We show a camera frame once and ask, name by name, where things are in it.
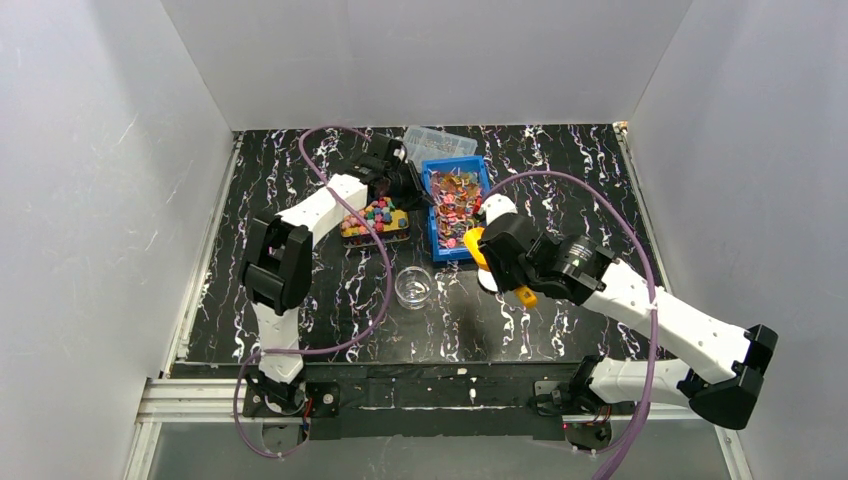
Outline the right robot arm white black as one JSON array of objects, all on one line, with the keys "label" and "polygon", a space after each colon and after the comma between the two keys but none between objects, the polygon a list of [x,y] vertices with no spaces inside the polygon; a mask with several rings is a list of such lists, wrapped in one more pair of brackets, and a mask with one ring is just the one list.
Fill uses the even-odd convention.
[{"label": "right robot arm white black", "polygon": [[654,365],[588,356],[567,398],[589,404],[636,402],[651,387],[653,403],[689,408],[731,430],[747,427],[779,336],[758,324],[725,323],[648,281],[611,250],[585,235],[558,238],[517,213],[469,231],[466,247],[498,292],[526,307],[537,296],[566,300],[614,319],[673,354]]}]

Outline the tin tray of star candies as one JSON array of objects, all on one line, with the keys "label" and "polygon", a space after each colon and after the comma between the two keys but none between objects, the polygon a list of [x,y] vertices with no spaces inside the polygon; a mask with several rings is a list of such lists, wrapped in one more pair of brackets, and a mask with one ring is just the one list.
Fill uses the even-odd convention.
[{"label": "tin tray of star candies", "polygon": [[410,220],[406,211],[399,209],[391,197],[379,197],[359,211],[362,219],[353,214],[346,215],[339,226],[345,248],[375,246],[370,235],[371,227],[383,243],[396,243],[410,237]]}]

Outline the clear plastic jar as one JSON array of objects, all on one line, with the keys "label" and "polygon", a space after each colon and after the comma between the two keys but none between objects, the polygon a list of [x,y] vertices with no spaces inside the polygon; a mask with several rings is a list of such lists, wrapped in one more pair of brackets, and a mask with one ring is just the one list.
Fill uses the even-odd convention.
[{"label": "clear plastic jar", "polygon": [[401,270],[395,280],[398,303],[409,310],[424,308],[431,300],[434,282],[431,274],[418,266]]}]

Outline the aluminium frame rail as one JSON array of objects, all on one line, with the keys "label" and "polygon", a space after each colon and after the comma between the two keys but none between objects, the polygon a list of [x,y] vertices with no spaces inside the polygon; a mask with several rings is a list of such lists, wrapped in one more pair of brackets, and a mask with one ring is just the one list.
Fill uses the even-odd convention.
[{"label": "aluminium frame rail", "polygon": [[[234,411],[240,412],[253,401],[251,395],[234,393],[233,379],[165,379],[152,380],[145,387],[135,421],[145,422],[226,422],[233,419]],[[361,400],[328,405],[326,410],[333,414],[343,411],[363,412],[501,412],[514,413],[516,406],[509,405],[468,405],[468,406],[431,406],[399,404],[399,388],[389,388],[387,406],[368,406]]]}]

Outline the yellow plastic scoop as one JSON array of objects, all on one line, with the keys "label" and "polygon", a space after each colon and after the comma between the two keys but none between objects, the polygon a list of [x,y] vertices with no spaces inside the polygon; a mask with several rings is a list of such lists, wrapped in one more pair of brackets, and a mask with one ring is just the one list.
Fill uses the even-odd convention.
[{"label": "yellow plastic scoop", "polygon": [[[488,272],[489,266],[483,254],[479,248],[479,241],[482,238],[482,234],[484,232],[483,227],[476,227],[468,230],[463,236],[463,243],[465,247],[468,249],[471,258],[474,263],[477,265],[478,269],[484,269]],[[527,308],[535,308],[537,306],[538,300],[536,295],[526,286],[519,286],[515,289],[512,289],[511,292],[518,299],[518,301]]]}]

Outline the white round jar lid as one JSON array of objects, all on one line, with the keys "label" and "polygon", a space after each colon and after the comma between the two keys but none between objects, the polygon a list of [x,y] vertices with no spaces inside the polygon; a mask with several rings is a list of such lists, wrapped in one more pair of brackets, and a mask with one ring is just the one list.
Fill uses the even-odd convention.
[{"label": "white round jar lid", "polygon": [[476,278],[478,285],[484,291],[492,295],[497,294],[499,292],[498,285],[494,279],[494,276],[490,272],[484,269],[478,269]]}]

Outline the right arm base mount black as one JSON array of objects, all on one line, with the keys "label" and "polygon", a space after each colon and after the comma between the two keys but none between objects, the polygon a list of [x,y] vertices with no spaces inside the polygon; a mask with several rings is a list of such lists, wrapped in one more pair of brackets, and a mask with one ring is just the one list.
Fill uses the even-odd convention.
[{"label": "right arm base mount black", "polygon": [[567,382],[535,382],[529,405],[540,416],[581,418],[562,421],[566,441],[573,449],[598,452],[612,441],[612,406],[592,393],[573,394]]}]

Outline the blue bin of lollipops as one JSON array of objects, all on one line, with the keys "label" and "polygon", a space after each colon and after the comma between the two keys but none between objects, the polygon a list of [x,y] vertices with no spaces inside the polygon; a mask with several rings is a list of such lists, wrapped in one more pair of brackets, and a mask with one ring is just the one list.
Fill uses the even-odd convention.
[{"label": "blue bin of lollipops", "polygon": [[471,258],[463,243],[465,233],[481,227],[482,198],[489,191],[489,175],[482,156],[425,160],[422,181],[434,204],[425,228],[434,263]]}]

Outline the clear plastic compartment box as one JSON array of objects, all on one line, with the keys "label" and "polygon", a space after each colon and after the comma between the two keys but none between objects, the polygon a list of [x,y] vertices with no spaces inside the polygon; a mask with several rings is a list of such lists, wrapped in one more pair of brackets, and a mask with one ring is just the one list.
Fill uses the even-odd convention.
[{"label": "clear plastic compartment box", "polygon": [[406,147],[407,158],[417,167],[429,160],[473,156],[478,147],[475,139],[422,126],[408,127],[402,143]]}]

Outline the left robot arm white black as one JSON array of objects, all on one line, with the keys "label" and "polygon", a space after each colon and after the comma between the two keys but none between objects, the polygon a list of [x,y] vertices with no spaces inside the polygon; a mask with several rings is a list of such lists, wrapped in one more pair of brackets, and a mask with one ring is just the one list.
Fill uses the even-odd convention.
[{"label": "left robot arm white black", "polygon": [[416,165],[398,139],[374,134],[364,151],[300,203],[277,213],[259,212],[249,223],[239,280],[259,329],[259,372],[248,384],[284,410],[305,400],[297,383],[305,351],[300,347],[300,307],[312,287],[313,249],[346,217],[363,220],[373,199],[401,210],[432,205]]}]

